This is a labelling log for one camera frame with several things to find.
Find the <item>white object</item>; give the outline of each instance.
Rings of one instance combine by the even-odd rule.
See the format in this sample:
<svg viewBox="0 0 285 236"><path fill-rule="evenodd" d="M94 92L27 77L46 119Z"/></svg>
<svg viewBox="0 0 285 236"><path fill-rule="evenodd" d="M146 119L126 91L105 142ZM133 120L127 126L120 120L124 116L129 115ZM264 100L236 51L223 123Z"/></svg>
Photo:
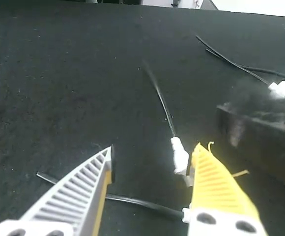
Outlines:
<svg viewBox="0 0 285 236"><path fill-rule="evenodd" d="M282 80L279 84L272 83L268 88L271 90L270 95L274 99L285 98L285 80Z"/></svg>
<svg viewBox="0 0 285 236"><path fill-rule="evenodd" d="M212 0L220 11L285 16L285 0Z"/></svg>
<svg viewBox="0 0 285 236"><path fill-rule="evenodd" d="M207 208L183 212L187 214L185 220L189 220L188 236L267 236L260 221L245 215Z"/></svg>
<svg viewBox="0 0 285 236"><path fill-rule="evenodd" d="M61 233L50 235L92 235L97 227L101 195L106 191L106 175L112 171L111 152L112 147L108 147L77 166L46 192L19 221L2 222L0 236L17 235L15 230L21 230L20 236L46 236L53 231Z"/></svg>
<svg viewBox="0 0 285 236"><path fill-rule="evenodd" d="M181 140L178 137L171 138L172 149L174 153L173 161L177 175L186 175L189 154L185 151Z"/></svg>
<svg viewBox="0 0 285 236"><path fill-rule="evenodd" d="M73 236L73 227L68 223L47 221L5 220L0 223L0 236Z"/></svg>
<svg viewBox="0 0 285 236"><path fill-rule="evenodd" d="M178 8L187 9L200 9L203 0L179 0L177 1ZM147 6L162 6L162 7L173 7L174 0L142 0L141 5Z"/></svg>

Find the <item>thin black tube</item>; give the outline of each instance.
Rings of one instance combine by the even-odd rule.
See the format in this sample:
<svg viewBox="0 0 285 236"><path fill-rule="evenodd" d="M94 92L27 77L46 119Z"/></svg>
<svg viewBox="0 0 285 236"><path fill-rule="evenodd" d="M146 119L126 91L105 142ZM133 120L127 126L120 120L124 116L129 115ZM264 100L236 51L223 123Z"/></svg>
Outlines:
<svg viewBox="0 0 285 236"><path fill-rule="evenodd" d="M257 74L243 68L242 66L230 61L228 58L224 57L223 55L221 55L220 53L218 53L215 49L213 49L211 46L209 46L205 41L203 41L199 36L196 35L196 38L203 44L205 45L208 49L210 49L211 51L213 51L215 54L217 54L219 57L221 57L222 59L226 60L227 62L229 62L230 64L234 65L235 67L245 71L246 73L254 76L256 79L262 81L263 83L265 83L266 85L269 85L269 83L267 81L265 81L262 77L258 76Z"/></svg>
<svg viewBox="0 0 285 236"><path fill-rule="evenodd" d="M207 52L211 53L212 55L220 58L217 54L215 54L213 51L211 51L210 49L206 49ZM247 69L247 70L250 70L250 71L257 71L257 72L262 72L262 73L267 73L267 74L272 74L272 75L277 75L279 77L282 77L285 79L285 74L283 73L280 73L280 72L277 72L277 71L274 71L274 70L268 70L268 69L263 69L263 68L256 68L256 67L249 67L249 66L244 66L244 65L240 65L238 64L239 66Z"/></svg>
<svg viewBox="0 0 285 236"><path fill-rule="evenodd" d="M45 173L42 173L42 172L37 172L36 175L38 177L40 177L41 179L43 179L43 180L45 180L45 181L47 181L53 185L57 184L57 182L58 182L58 179L53 178L53 177L51 177ZM128 198L128 197L123 197L123 196L119 196L119 195L115 195L115 194L109 194L109 193L106 194L105 199L110 200L110 201L139 205L139 206L142 206L144 208L154 210L154 211L156 211L160 214L163 214L165 216L178 218L179 220L183 219L183 212L181 212L181 211L174 210L174 209L168 208L166 206L158 205L155 203L147 202L144 200L140 200L140 199L136 199L136 198Z"/></svg>
<svg viewBox="0 0 285 236"><path fill-rule="evenodd" d="M118 195L114 195L114 194L107 194L105 198L107 200L139 205L139 206L154 210L154 211L161 213L163 215L171 216L173 218L178 218L178 219L183 218L183 212L168 208L166 206L161 206L161 205L158 205L155 203L150 203L150 202L135 199L135 198L122 197L122 196L118 196Z"/></svg>
<svg viewBox="0 0 285 236"><path fill-rule="evenodd" d="M164 112L166 113L167 121L169 123L169 127L171 129L172 135L173 135L173 137L176 137L176 132L175 132L175 129L174 129L174 126L173 126L173 121L172 121L172 118L171 118L171 114L169 112L169 109L167 107L166 101L164 100L164 97L162 96L162 93L161 93L160 88L158 86L158 82L157 82L156 76L152 73L152 71L150 69L150 66L149 66L149 64L146 61L143 60L142 64L143 64L143 68L144 68L145 72L149 76L149 78L150 78L154 88L156 89L156 91L158 93L158 96L160 98L162 107L164 109Z"/></svg>

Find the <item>dark textured surface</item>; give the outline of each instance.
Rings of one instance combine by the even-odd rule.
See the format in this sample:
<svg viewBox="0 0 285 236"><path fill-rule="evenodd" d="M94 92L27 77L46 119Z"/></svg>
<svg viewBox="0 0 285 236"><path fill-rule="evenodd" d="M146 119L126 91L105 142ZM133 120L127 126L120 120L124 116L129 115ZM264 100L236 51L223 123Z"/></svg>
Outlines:
<svg viewBox="0 0 285 236"><path fill-rule="evenodd" d="M213 152L258 207L269 235L285 235L285 186L218 136L216 105L237 81L259 83L205 52L198 33L237 63L285 73L285 18L218 11L74 2L0 3L0 221L20 217L49 185L115 144L110 193L175 209L190 191L173 175L170 130L147 60L185 147ZM266 76L272 81L276 78ZM107 202L100 235L185 235L186 226Z"/></svg>

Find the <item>white plug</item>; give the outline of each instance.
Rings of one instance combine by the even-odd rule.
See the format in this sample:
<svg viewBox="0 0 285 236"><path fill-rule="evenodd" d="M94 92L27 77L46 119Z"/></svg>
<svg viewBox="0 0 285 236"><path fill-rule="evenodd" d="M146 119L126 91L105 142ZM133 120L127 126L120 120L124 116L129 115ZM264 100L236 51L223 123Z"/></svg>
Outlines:
<svg viewBox="0 0 285 236"><path fill-rule="evenodd" d="M185 151L181 140L178 137L171 138L172 149L174 152L174 173L177 175L186 175L189 154Z"/></svg>
<svg viewBox="0 0 285 236"><path fill-rule="evenodd" d="M272 83L268 88L271 90L270 95L274 99L285 98L285 80L282 80L279 84Z"/></svg>

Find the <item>yellow plastic part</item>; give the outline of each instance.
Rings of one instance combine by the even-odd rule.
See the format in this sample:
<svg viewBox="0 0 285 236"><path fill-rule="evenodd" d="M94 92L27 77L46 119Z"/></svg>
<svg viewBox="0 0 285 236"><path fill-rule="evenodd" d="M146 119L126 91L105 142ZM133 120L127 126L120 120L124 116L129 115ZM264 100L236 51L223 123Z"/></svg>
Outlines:
<svg viewBox="0 0 285 236"><path fill-rule="evenodd" d="M192 153L195 169L191 209L217 209L259 220L259 213L227 168L200 143Z"/></svg>

